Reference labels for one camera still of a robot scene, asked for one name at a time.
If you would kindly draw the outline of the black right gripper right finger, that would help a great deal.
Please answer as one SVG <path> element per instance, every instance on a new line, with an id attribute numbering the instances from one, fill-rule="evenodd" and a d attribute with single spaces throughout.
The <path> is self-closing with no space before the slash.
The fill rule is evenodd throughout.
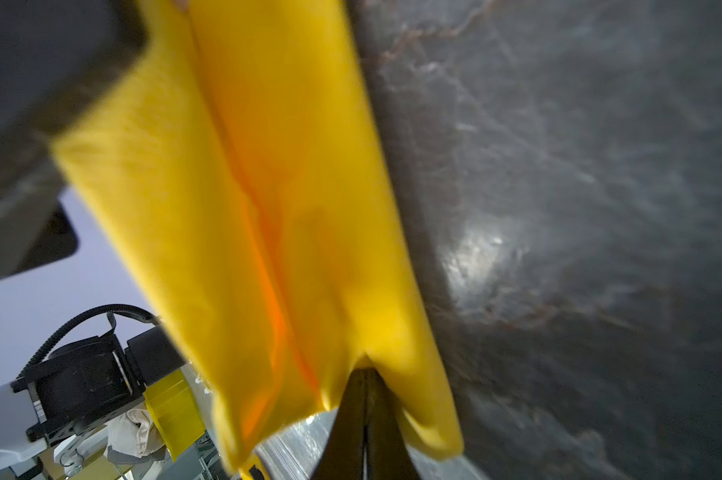
<path id="1" fill-rule="evenodd" d="M 367 478 L 420 479 L 394 412 L 392 394 L 373 369 L 365 371 L 365 451 Z"/>

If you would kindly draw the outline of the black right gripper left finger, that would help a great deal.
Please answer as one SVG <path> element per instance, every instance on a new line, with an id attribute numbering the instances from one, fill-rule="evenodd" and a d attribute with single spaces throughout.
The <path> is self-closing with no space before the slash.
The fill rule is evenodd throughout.
<path id="1" fill-rule="evenodd" d="M 324 452 L 311 479 L 364 478 L 366 378 L 354 371 L 347 382 Z"/>

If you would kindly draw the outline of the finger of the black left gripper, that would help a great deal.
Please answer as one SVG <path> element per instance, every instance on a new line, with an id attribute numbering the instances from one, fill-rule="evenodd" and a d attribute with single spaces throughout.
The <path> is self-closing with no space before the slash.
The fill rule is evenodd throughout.
<path id="1" fill-rule="evenodd" d="M 0 280 L 77 250 L 50 142 L 145 42 L 134 1 L 0 1 Z"/>

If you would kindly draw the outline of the yellow paper napkin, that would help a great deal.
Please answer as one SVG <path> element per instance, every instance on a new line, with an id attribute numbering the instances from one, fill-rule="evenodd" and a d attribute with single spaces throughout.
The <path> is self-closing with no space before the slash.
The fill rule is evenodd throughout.
<path id="1" fill-rule="evenodd" d="M 224 465 L 378 371 L 405 441 L 464 441 L 341 1 L 141 1 L 144 54 L 51 144 L 212 392 Z"/>

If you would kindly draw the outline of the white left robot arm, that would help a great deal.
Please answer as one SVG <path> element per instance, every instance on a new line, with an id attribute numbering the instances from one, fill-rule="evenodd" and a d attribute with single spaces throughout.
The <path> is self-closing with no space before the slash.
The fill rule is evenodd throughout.
<path id="1" fill-rule="evenodd" d="M 0 1 L 0 218 L 33 174 L 54 172 L 50 138 L 119 80 L 145 42 L 132 1 Z M 136 406 L 181 363 L 143 308 L 77 315 L 0 386 L 0 471 L 43 478 L 43 451 Z"/>

